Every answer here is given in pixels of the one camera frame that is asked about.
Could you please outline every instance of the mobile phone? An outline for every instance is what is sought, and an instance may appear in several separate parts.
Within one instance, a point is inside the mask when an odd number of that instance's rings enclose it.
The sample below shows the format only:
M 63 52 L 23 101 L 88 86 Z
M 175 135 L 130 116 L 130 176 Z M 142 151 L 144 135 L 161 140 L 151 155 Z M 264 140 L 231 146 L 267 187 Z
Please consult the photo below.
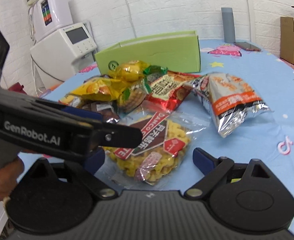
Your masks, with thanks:
M 236 46 L 246 50 L 246 51 L 261 51 L 260 48 L 256 47 L 255 45 L 252 45 L 248 42 L 235 42 Z

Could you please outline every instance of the bed sheet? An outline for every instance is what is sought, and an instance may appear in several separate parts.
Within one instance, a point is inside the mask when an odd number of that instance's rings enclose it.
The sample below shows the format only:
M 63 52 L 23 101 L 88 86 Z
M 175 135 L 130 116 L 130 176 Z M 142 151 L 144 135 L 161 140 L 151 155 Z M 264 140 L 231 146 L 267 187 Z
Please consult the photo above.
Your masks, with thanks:
M 238 163 L 261 159 L 294 196 L 294 69 L 268 51 L 247 52 L 221 40 L 201 40 L 201 74 L 224 72 L 246 80 L 271 107 L 273 112 L 246 120 L 231 135 L 221 138 L 211 122 L 209 128 L 192 142 L 179 169 L 172 173 L 164 190 L 184 192 L 203 174 L 192 162 L 192 150 L 201 147 L 215 157 L 227 156 Z M 46 98 L 57 101 L 91 76 L 98 68 L 79 73 L 66 81 Z M 190 94 L 177 111 L 208 117 L 197 97 Z M 27 167 L 38 156 L 20 155 Z M 51 158 L 51 162 L 61 160 Z M 103 165 L 96 176 L 117 190 L 121 188 L 108 180 Z M 294 220 L 290 226 L 294 233 Z

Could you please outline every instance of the gray thermos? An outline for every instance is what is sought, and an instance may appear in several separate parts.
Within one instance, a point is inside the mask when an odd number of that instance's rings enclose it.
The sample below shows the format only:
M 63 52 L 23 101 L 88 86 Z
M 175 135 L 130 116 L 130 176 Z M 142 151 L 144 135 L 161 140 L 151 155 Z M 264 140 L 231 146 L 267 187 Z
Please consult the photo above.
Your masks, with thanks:
M 232 8 L 222 7 L 222 23 L 224 25 L 224 35 L 226 43 L 234 43 L 236 41 L 236 35 L 234 33 L 234 13 Z

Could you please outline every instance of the green cardboard box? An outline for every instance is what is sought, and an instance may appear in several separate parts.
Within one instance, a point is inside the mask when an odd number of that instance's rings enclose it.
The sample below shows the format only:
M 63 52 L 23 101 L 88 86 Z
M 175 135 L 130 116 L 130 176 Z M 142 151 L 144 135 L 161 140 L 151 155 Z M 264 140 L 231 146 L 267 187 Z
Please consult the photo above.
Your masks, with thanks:
M 95 54 L 101 74 L 131 60 L 142 60 L 169 70 L 200 71 L 199 41 L 196 31 L 164 33 L 119 42 Z

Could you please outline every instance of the clear plastic bag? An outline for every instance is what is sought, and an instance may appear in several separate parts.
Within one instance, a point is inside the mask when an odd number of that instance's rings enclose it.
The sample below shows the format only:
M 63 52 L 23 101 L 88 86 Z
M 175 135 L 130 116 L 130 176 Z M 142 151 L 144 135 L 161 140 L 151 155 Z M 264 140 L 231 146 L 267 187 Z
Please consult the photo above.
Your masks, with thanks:
M 210 120 L 164 110 L 144 101 L 119 123 L 140 128 L 143 140 L 135 149 L 104 147 L 112 164 L 117 165 L 114 171 L 106 167 L 107 175 L 125 188 L 140 188 L 142 181 L 155 185 L 175 170 L 191 141 L 209 126 Z
M 271 111 L 248 83 L 227 73 L 209 73 L 186 82 L 184 87 L 198 95 L 223 138 L 245 119 Z

